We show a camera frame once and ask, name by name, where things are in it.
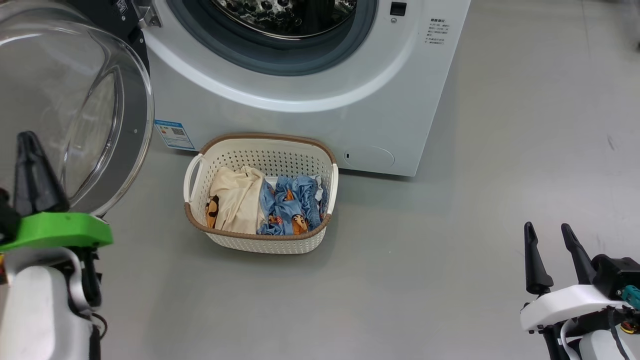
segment green plastic part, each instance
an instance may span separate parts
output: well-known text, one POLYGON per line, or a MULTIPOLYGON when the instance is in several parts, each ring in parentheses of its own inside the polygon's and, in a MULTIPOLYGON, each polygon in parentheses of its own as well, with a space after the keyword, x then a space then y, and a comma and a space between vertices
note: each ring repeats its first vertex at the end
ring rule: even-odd
POLYGON ((113 243, 111 228, 85 213, 39 213, 22 218, 13 242, 0 252, 19 247, 103 247, 113 243))

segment black cable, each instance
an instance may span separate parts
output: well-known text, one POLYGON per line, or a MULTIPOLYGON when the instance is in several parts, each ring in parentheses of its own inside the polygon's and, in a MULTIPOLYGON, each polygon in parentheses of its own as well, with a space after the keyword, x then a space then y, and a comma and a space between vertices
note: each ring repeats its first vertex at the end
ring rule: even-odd
POLYGON ((625 360, 629 360, 629 356, 625 351, 625 348, 622 346, 622 342, 620 341, 620 337, 618 336, 618 330, 616 329, 616 323, 613 321, 613 314, 616 310, 612 307, 609 309, 609 327, 611 328, 611 336, 613 336, 613 340, 616 341, 616 346, 618 347, 618 351, 620 351, 620 355, 625 358, 625 360))
POLYGON ((100 334, 100 340, 102 340, 104 335, 107 333, 107 329, 109 328, 107 326, 107 320, 105 318, 103 318, 102 315, 100 315, 100 314, 93 313, 92 316, 95 317, 96 319, 102 321, 102 324, 104 325, 104 331, 102 332, 102 334, 100 334))

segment white handle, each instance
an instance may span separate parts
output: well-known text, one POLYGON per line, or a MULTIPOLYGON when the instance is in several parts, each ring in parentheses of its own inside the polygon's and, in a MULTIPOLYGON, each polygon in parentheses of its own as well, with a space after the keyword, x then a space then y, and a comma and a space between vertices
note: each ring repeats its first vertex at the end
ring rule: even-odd
POLYGON ((329 194, 329 206, 326 213, 331 215, 335 206, 335 198, 338 195, 338 165, 333 164, 333 174, 331 175, 331 193, 329 194))
MULTIPOLYGON (((189 189, 189 185, 191 184, 191 177, 193 176, 193 169, 198 165, 202 160, 204 160, 204 155, 198 154, 196 157, 191 160, 189 166, 187 167, 187 172, 184 174, 184 184, 182 185, 182 195, 184 196, 184 202, 193 201, 193 196, 195 195, 191 189, 189 189)), ((200 175, 200 171, 202 167, 198 169, 198 176, 200 175)))

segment white plastic basket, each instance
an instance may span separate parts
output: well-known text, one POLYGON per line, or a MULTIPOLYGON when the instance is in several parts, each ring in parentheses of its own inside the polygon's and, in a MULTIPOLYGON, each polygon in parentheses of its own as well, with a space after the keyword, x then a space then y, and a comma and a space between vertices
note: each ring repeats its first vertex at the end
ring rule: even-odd
POLYGON ((211 140, 187 168, 184 175, 184 209, 189 221, 213 241, 231 249, 266 254, 303 254, 315 249, 331 220, 338 191, 338 166, 331 150, 306 138, 269 134, 234 134, 211 140), (189 189, 196 166, 200 164, 193 189, 189 189), (206 226, 205 205, 211 183, 221 167, 238 170, 250 166, 266 176, 316 175, 329 191, 329 203, 322 224, 313 231, 291 236, 242 234, 206 226))

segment blue garment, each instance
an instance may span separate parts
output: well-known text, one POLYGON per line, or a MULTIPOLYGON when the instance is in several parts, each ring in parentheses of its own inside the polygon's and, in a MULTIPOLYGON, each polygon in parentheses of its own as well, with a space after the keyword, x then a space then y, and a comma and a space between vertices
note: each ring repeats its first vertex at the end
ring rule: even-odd
POLYGON ((317 181, 309 176, 279 176, 275 189, 264 181, 260 206, 267 223, 258 229, 258 234, 297 235, 320 226, 317 190, 317 181))

